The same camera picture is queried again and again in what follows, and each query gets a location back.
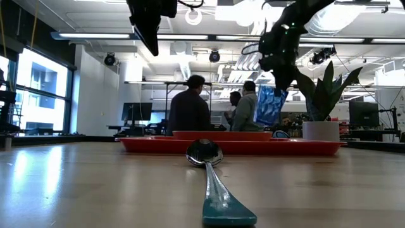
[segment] computer monitor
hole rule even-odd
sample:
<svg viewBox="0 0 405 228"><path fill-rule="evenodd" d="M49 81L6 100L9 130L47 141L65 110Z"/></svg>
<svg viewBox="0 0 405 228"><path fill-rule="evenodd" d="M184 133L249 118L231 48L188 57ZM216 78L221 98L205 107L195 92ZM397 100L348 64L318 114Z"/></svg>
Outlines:
<svg viewBox="0 0 405 228"><path fill-rule="evenodd" d="M151 113L152 103L124 103L121 120L151 120Z"/></svg>
<svg viewBox="0 0 405 228"><path fill-rule="evenodd" d="M378 104L368 102L349 102L350 124L376 127L380 125Z"/></svg>

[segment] white pot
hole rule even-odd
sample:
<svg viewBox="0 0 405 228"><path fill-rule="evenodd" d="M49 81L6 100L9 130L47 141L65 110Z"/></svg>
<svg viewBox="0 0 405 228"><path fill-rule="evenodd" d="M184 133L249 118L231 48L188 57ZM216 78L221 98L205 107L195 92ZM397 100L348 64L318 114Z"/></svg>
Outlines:
<svg viewBox="0 0 405 228"><path fill-rule="evenodd" d="M304 139L339 142L339 123L332 121L315 121L302 123Z"/></svg>

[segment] red tray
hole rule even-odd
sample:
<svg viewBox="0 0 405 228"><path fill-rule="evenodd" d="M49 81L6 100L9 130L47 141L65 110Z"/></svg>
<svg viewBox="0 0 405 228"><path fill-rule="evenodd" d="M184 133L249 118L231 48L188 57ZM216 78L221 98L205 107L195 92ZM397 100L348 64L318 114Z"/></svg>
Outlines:
<svg viewBox="0 0 405 228"><path fill-rule="evenodd" d="M175 139L197 140L209 139L212 141L252 141L267 142L272 132L210 132L210 131L173 131Z"/></svg>
<svg viewBox="0 0 405 228"><path fill-rule="evenodd" d="M121 138L127 152L184 155L193 141L174 137ZM215 141L224 155L334 155L345 142L270 139L267 142Z"/></svg>

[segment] security camera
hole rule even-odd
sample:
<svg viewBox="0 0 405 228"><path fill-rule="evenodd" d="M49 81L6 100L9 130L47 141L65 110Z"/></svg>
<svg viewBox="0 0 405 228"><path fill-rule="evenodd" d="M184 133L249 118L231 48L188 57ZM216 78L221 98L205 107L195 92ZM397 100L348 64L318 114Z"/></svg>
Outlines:
<svg viewBox="0 0 405 228"><path fill-rule="evenodd" d="M218 50L212 50L211 54L209 56L209 61L212 63L216 63L221 59L221 56L218 52Z"/></svg>
<svg viewBox="0 0 405 228"><path fill-rule="evenodd" d="M107 66L114 66L118 64L118 60L115 58L115 53L107 53L104 59L104 64Z"/></svg>

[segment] potted plant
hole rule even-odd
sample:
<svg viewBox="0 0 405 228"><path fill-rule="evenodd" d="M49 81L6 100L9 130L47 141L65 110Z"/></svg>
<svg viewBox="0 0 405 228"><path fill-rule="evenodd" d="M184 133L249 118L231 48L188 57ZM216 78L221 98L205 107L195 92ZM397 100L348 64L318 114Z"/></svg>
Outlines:
<svg viewBox="0 0 405 228"><path fill-rule="evenodd" d="M339 141L339 123L327 122L325 119L339 102L340 96L346 86L358 81L362 67L353 70L342 83L342 75L333 80L333 63L328 64L323 79L318 79L317 84L298 69L296 80L299 90L305 96L306 109L311 117L311 122L302 124L304 139Z"/></svg>

